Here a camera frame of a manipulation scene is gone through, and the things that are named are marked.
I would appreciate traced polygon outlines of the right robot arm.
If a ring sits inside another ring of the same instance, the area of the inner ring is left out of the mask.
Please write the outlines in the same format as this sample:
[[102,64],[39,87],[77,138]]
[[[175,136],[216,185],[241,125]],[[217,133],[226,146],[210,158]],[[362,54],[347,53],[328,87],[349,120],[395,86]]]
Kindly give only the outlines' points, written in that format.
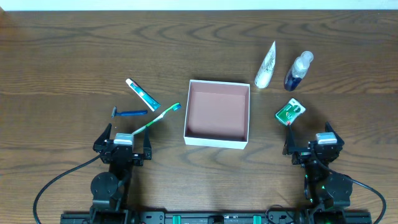
[[283,155],[292,157],[293,165],[305,169],[304,196],[311,205],[298,209],[295,223],[345,223],[344,208],[350,206],[353,183],[348,176],[334,174],[329,164],[337,159],[345,142],[325,123],[325,132],[316,134],[316,140],[307,146],[295,143],[294,132],[287,126]]

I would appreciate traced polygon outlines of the clear bottle with blue liquid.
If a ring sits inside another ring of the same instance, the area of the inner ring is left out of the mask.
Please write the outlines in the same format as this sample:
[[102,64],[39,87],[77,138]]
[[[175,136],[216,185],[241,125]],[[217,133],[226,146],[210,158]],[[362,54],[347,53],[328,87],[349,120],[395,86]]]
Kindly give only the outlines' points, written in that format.
[[301,56],[295,59],[285,76],[285,90],[294,91],[296,89],[299,83],[306,76],[312,60],[313,54],[310,51],[304,51]]

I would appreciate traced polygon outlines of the small toothpaste tube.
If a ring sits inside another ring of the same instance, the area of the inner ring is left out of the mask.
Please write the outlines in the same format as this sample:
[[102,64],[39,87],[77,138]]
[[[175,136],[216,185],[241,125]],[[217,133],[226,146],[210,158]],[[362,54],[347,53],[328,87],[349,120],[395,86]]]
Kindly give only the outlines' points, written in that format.
[[127,85],[139,96],[139,98],[150,108],[151,111],[155,111],[160,107],[153,97],[151,97],[141,86],[139,86],[133,79],[126,79]]

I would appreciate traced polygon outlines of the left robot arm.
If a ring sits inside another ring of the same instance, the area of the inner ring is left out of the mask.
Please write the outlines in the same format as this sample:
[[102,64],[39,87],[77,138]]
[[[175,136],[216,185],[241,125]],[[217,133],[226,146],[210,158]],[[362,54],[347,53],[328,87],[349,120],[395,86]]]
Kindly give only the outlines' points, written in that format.
[[132,168],[142,166],[145,160],[152,159],[152,146],[148,129],[143,127],[143,152],[135,153],[134,135],[117,133],[110,138],[112,125],[109,124],[93,144],[107,172],[98,174],[91,181],[93,205],[87,223],[139,223],[139,215],[127,206],[127,198],[132,177]]

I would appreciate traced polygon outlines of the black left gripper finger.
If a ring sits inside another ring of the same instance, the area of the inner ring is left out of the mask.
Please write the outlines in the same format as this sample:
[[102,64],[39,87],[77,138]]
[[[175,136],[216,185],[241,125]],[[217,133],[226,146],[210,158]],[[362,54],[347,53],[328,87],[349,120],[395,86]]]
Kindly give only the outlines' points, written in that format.
[[144,160],[152,159],[152,146],[149,139],[149,128],[146,128],[144,130],[143,153],[144,153]]
[[109,123],[103,133],[99,136],[99,138],[93,144],[93,150],[95,152],[102,152],[106,149],[108,140],[111,135],[112,124]]

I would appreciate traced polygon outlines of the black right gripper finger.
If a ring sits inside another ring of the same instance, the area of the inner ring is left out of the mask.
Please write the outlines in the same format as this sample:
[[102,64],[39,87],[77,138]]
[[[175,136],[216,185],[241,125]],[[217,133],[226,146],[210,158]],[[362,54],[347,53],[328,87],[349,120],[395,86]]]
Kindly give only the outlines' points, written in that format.
[[325,131],[327,133],[333,133],[337,143],[342,143],[341,137],[336,133],[336,131],[332,128],[331,124],[327,121],[325,123]]
[[291,155],[295,152],[296,145],[291,125],[287,125],[286,128],[287,128],[286,139],[282,154]]

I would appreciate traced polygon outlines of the green Dettol soap packet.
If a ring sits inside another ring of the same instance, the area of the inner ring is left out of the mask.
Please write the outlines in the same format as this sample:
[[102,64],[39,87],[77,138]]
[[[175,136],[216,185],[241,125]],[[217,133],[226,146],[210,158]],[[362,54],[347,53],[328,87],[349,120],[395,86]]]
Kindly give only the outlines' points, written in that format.
[[292,98],[275,114],[275,118],[283,125],[289,126],[305,111],[306,108],[298,100]]

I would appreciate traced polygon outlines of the white conical tube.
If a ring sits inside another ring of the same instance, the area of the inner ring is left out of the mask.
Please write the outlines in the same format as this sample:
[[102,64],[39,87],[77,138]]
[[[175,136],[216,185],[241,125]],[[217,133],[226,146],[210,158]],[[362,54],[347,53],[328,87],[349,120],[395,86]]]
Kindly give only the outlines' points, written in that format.
[[273,41],[268,53],[266,54],[264,60],[261,63],[261,66],[254,80],[254,84],[258,88],[266,88],[270,84],[271,78],[274,73],[275,58],[276,58],[276,46],[275,46],[275,41]]

